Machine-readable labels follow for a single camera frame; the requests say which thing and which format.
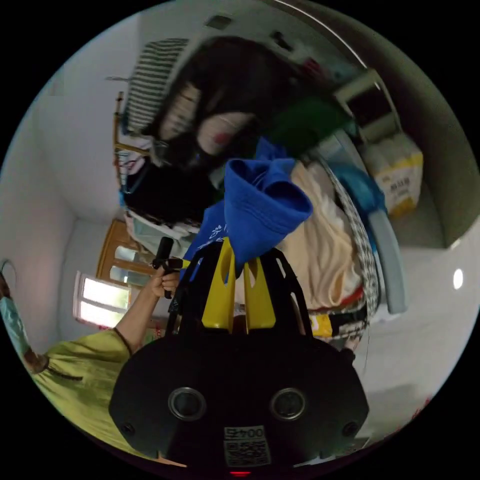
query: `striped cloth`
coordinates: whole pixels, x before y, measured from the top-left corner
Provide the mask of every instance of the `striped cloth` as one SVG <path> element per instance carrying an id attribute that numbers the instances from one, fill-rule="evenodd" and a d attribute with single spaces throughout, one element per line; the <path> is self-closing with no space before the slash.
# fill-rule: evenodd
<path id="1" fill-rule="evenodd" d="M 139 133 L 150 125 L 168 92 L 172 69 L 189 40 L 168 38 L 145 45 L 130 78 L 124 115 L 127 130 Z"/>

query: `yellow cloth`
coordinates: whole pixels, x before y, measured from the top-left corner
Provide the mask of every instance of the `yellow cloth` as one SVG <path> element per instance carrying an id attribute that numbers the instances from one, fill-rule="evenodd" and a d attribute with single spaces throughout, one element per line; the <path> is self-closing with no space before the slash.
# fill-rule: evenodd
<path id="1" fill-rule="evenodd" d="M 108 410 L 115 382 L 130 355 L 119 333 L 104 330 L 55 345 L 46 353 L 48 367 L 32 377 L 77 427 L 112 447 L 148 458 L 128 445 Z"/>

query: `printed number label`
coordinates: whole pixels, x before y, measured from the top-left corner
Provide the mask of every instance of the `printed number label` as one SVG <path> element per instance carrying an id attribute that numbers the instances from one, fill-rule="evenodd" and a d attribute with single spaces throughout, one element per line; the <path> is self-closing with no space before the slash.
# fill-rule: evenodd
<path id="1" fill-rule="evenodd" d="M 263 425 L 225 427 L 224 435 L 224 440 L 263 439 L 265 431 Z"/>

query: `white wall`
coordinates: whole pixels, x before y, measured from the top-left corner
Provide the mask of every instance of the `white wall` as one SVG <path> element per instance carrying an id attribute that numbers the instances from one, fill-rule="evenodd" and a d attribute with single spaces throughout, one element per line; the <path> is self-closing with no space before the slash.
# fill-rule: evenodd
<path id="1" fill-rule="evenodd" d="M 7 153 L 0 178 L 0 259 L 17 271 L 14 298 L 34 350 L 59 340 L 57 302 L 75 216 L 43 158 L 32 109 Z"/>
<path id="2" fill-rule="evenodd" d="M 225 15 L 233 22 L 223 31 L 205 27 L 214 15 Z M 140 45 L 167 38 L 196 40 L 202 35 L 232 35 L 266 42 L 274 30 L 280 30 L 286 39 L 293 34 L 297 40 L 314 42 L 324 53 L 338 52 L 313 28 L 259 0 L 176 0 L 162 3 L 141 12 L 138 27 Z"/>
<path id="3" fill-rule="evenodd" d="M 118 210 L 112 125 L 118 91 L 139 50 L 136 15 L 75 54 L 40 94 L 40 130 L 61 191 L 78 217 L 109 222 Z"/>
<path id="4" fill-rule="evenodd" d="M 110 223 L 93 223 L 78 219 L 65 250 L 58 300 L 58 324 L 62 340 L 76 340 L 98 332 L 91 325 L 80 323 L 73 317 L 75 277 L 80 271 L 95 276 L 100 252 Z"/>

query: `checkered fabric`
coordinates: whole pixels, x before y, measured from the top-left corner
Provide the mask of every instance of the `checkered fabric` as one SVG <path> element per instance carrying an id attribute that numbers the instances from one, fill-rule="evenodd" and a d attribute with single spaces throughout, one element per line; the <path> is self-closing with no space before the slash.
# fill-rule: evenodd
<path id="1" fill-rule="evenodd" d="M 362 308 L 365 307 L 367 304 L 367 299 L 365 298 L 365 295 L 362 293 L 361 297 L 352 302 L 349 303 L 348 305 L 344 306 L 337 306 L 334 308 L 328 308 L 328 309 L 320 309 L 315 311 L 315 315 L 320 315 L 320 314 L 351 314 L 353 312 L 358 312 Z"/>
<path id="2" fill-rule="evenodd" d="M 145 45 L 128 87 L 129 131 L 140 132 L 152 123 L 167 95 L 174 65 L 188 43 L 187 38 L 168 38 Z"/>
<path id="3" fill-rule="evenodd" d="M 333 183 L 343 211 L 350 223 L 363 280 L 363 293 L 366 299 L 366 320 L 367 322 L 370 322 L 370 319 L 377 311 L 380 295 L 377 265 L 375 263 L 375 257 L 367 231 L 365 230 L 365 226 L 360 219 L 360 215 L 352 199 L 337 177 L 330 170 L 327 162 L 325 162 L 315 149 L 308 152 L 307 155 L 310 157 L 311 161 L 319 162 L 325 169 L 330 181 Z"/>

